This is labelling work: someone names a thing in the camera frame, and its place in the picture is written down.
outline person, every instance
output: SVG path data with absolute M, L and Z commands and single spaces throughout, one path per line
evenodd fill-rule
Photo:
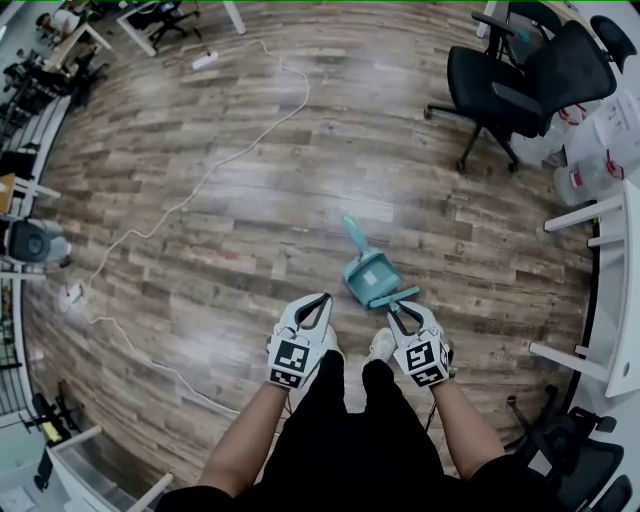
M 53 16 L 49 13 L 38 16 L 36 25 L 52 35 L 59 36 L 60 41 L 64 41 L 78 28 L 80 21 L 80 16 L 67 9 L 58 9 Z
M 16 52 L 16 57 L 22 60 L 22 65 L 25 68 L 42 67 L 44 64 L 44 58 L 35 50 L 29 50 L 29 55 L 27 55 L 22 48 L 19 48 Z
M 288 390 L 264 383 L 214 447 L 195 487 L 167 493 L 157 512 L 279 505 L 305 510 L 353 502 L 395 510 L 555 511 L 538 473 L 505 455 L 493 428 L 452 379 L 433 385 L 449 453 L 460 476 L 445 476 L 438 451 L 394 382 L 396 343 L 380 330 L 365 360 L 366 408 L 344 405 L 344 357 L 331 327 L 317 376 L 286 420 L 262 480 Z

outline white sneaker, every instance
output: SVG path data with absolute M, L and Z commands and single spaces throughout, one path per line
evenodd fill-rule
M 337 352 L 340 352 L 342 358 L 345 359 L 344 353 L 342 352 L 342 350 L 340 350 L 340 345 L 338 345 L 338 335 L 330 325 L 327 326 L 327 332 L 324 333 L 324 340 L 322 342 L 327 347 L 327 350 L 335 350 Z
M 396 350 L 396 340 L 393 338 L 391 329 L 384 327 L 380 329 L 373 337 L 371 346 L 369 347 L 369 355 L 362 363 L 362 367 L 374 359 L 380 359 L 385 363 L 391 359 Z

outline cord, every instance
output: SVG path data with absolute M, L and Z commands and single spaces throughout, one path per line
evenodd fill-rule
M 296 75 L 298 75 L 298 76 L 300 76 L 300 77 L 302 77 L 304 79 L 305 87 L 306 87 L 306 94 L 305 94 L 304 101 L 300 104 L 300 106 L 295 108 L 292 112 L 290 112 L 289 114 L 287 114 L 283 118 L 279 119 L 278 121 L 274 122 L 269 128 L 267 128 L 264 132 L 262 132 L 262 134 L 260 134 L 258 136 L 258 138 L 255 139 L 251 144 L 249 144 L 249 146 L 247 146 L 245 149 L 243 149 L 242 151 L 238 151 L 234 155 L 232 155 L 230 157 L 227 157 L 227 158 L 224 158 L 223 160 L 219 160 L 218 162 L 213 164 L 213 166 L 206 172 L 206 174 L 202 177 L 200 182 L 193 189 L 191 194 L 189 194 L 189 196 L 186 199 L 184 199 L 183 201 L 181 201 L 180 203 L 178 203 L 178 204 L 172 206 L 171 208 L 169 208 L 162 215 L 160 220 L 156 223 L 156 225 L 153 227 L 153 229 L 151 231 L 149 231 L 148 233 L 143 233 L 143 232 L 141 232 L 141 231 L 139 231 L 137 229 L 129 229 L 129 230 L 127 230 L 125 232 L 124 235 L 122 235 L 113 244 L 111 244 L 109 246 L 109 248 L 105 251 L 100 265 L 95 270 L 95 272 L 93 272 L 93 274 L 91 274 L 91 276 L 89 277 L 89 279 L 87 281 L 87 284 L 85 285 L 85 283 L 82 280 L 80 280 L 80 284 L 82 284 L 84 286 L 84 289 L 86 290 L 86 293 L 83 294 L 83 297 L 82 297 L 82 301 L 83 301 L 83 304 L 85 306 L 89 303 L 89 300 L 91 299 L 91 291 L 92 291 L 93 280 L 98 276 L 98 274 L 100 274 L 102 269 L 107 264 L 107 259 L 109 258 L 109 254 L 111 254 L 111 252 L 116 247 L 118 247 L 122 242 L 124 242 L 125 239 L 129 235 L 136 235 L 136 236 L 138 236 L 140 238 L 144 238 L 144 239 L 151 238 L 160 229 L 160 227 L 164 224 L 164 222 L 167 220 L 167 217 L 169 217 L 169 215 L 171 215 L 172 213 L 184 208 L 187 204 L 189 204 L 189 202 L 191 202 L 193 200 L 193 198 L 198 194 L 198 192 L 203 187 L 203 185 L 205 184 L 205 182 L 207 181 L 209 176 L 211 176 L 211 173 L 213 173 L 213 171 L 215 171 L 221 165 L 224 165 L 224 164 L 229 163 L 229 162 L 231 162 L 233 160 L 236 160 L 236 159 L 240 158 L 241 156 L 247 154 L 249 151 L 253 150 L 253 148 L 255 148 L 256 145 L 258 145 L 258 143 L 262 139 L 264 139 L 271 131 L 276 129 L 282 123 L 284 123 L 284 122 L 288 121 L 289 119 L 291 119 L 293 116 L 295 116 L 298 112 L 300 112 L 303 108 L 305 108 L 307 106 L 307 103 L 309 102 L 309 96 L 311 94 L 311 87 L 309 85 L 309 78 L 307 77 L 307 75 L 302 73 L 301 71 L 297 71 L 297 70 L 285 65 L 285 63 L 282 61 L 281 57 L 271 53 L 267 49 L 267 45 L 264 43 L 263 40 L 258 39 L 258 40 L 255 40 L 255 41 L 250 41 L 250 42 L 245 43 L 245 44 L 243 44 L 241 46 L 237 46 L 235 48 L 231 48 L 230 50 L 222 52 L 222 53 L 219 54 L 219 56 L 222 57 L 223 55 L 226 55 L 226 54 L 231 53 L 231 52 L 236 51 L 236 50 L 240 50 L 242 48 L 246 48 L 247 46 L 250 46 L 250 45 L 256 44 L 256 43 L 259 43 L 262 46 L 262 50 L 264 51 L 264 53 L 266 53 L 270 57 L 273 57 L 273 58 L 277 59 L 278 62 L 280 63 L 281 68 L 284 71 L 288 71 L 290 73 L 294 73 L 294 74 L 296 74 Z M 156 363 L 155 361 L 153 361 L 149 356 L 147 356 L 144 352 L 142 352 L 140 349 L 138 349 L 133 344 L 133 342 L 131 341 L 131 338 L 129 338 L 129 335 L 127 334 L 127 332 L 122 328 L 122 326 L 118 323 L 118 321 L 115 318 L 113 318 L 111 316 L 97 316 L 95 318 L 90 318 L 87 315 L 87 313 L 85 312 L 84 309 L 82 310 L 82 313 L 85 316 L 85 318 L 87 319 L 87 321 L 89 322 L 89 325 L 94 325 L 94 324 L 96 324 L 98 322 L 111 322 L 116 327 L 116 329 L 120 332 L 120 334 L 122 334 L 122 337 L 127 342 L 129 347 L 131 348 L 132 352 L 136 355 L 136 357 L 138 359 L 140 359 L 144 363 L 149 364 L 149 365 L 151 365 L 151 366 L 153 366 L 155 368 L 159 368 L 159 369 L 164 370 L 166 372 L 172 373 L 195 396 L 201 398 L 205 402 L 213 405 L 214 407 L 216 407 L 216 408 L 218 408 L 218 409 L 220 409 L 222 411 L 225 411 L 225 412 L 228 412 L 228 413 L 231 413 L 231 414 L 240 414 L 240 411 L 238 411 L 236 409 L 232 409 L 230 407 L 227 407 L 226 405 L 223 405 L 223 404 L 221 404 L 219 402 L 216 402 L 214 400 L 211 400 L 207 396 L 205 396 L 202 393 L 199 393 L 198 391 L 193 389 L 193 387 L 185 380 L 185 378 L 177 370 L 175 370 L 175 369 L 173 369 L 173 368 L 171 368 L 169 366 L 166 366 L 164 364 Z M 288 405 L 288 409 L 287 410 L 288 410 L 289 413 L 291 413 L 291 402 L 288 400 L 288 398 L 287 398 L 287 405 Z

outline black office chair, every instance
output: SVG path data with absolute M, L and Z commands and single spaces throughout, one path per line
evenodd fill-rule
M 627 506 L 631 495 L 633 494 L 633 487 L 631 481 L 627 475 L 620 475 L 616 478 L 607 492 L 602 495 L 602 498 L 598 500 L 593 508 L 582 509 L 583 512 L 622 512 L 624 507 Z
M 540 34 L 544 44 L 550 40 L 548 32 L 555 35 L 562 28 L 560 17 L 553 9 L 541 2 L 509 2 L 505 20 L 509 26 L 511 26 L 512 14 L 526 18 L 532 25 L 535 25 L 537 33 Z M 518 32 L 519 31 L 516 30 L 515 36 L 509 34 L 503 35 L 498 58 L 501 59 L 503 53 L 506 52 L 511 63 L 516 67 L 521 67 L 537 47 L 529 41 L 528 35 L 525 40 Z
M 455 107 L 430 103 L 424 110 L 425 119 L 441 110 L 475 121 L 473 135 L 457 162 L 459 172 L 464 172 L 482 128 L 507 152 L 509 170 L 515 172 L 519 160 L 509 146 L 513 133 L 529 138 L 544 135 L 558 110 L 615 92 L 616 79 L 607 58 L 580 23 L 567 22 L 518 70 L 497 59 L 501 34 L 514 35 L 514 30 L 484 14 L 472 17 L 491 26 L 488 53 L 452 47 L 447 78 Z
M 599 417 L 579 407 L 574 407 L 568 414 L 554 416 L 552 408 L 557 389 L 551 386 L 547 393 L 547 404 L 533 425 L 518 409 L 515 397 L 507 399 L 525 435 L 507 445 L 505 450 L 517 446 L 513 455 L 525 466 L 540 451 L 551 464 L 545 477 L 547 488 L 564 510 L 576 512 L 592 502 L 604 488 L 622 462 L 624 449 L 589 438 L 593 430 L 613 431 L 616 427 L 614 418 Z
M 162 23 L 162 26 L 151 33 L 149 39 L 153 41 L 153 47 L 157 50 L 158 43 L 169 30 L 180 32 L 182 37 L 187 36 L 186 30 L 178 26 L 178 23 L 195 16 L 200 17 L 200 11 L 196 9 L 188 14 L 180 14 L 178 9 L 182 2 L 158 2 L 153 5 L 150 12 L 138 12 L 129 16 L 129 23 L 138 30 L 144 30 L 154 23 Z
M 635 45 L 622 29 L 606 16 L 594 16 L 589 21 L 591 28 L 607 48 L 607 57 L 616 63 L 620 73 L 624 72 L 624 61 L 637 55 Z

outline plastic container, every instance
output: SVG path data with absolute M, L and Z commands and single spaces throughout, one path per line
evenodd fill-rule
M 610 152 L 604 158 L 592 157 L 576 164 L 556 169 L 556 192 L 567 206 L 586 203 L 625 178 L 624 169 L 611 160 Z

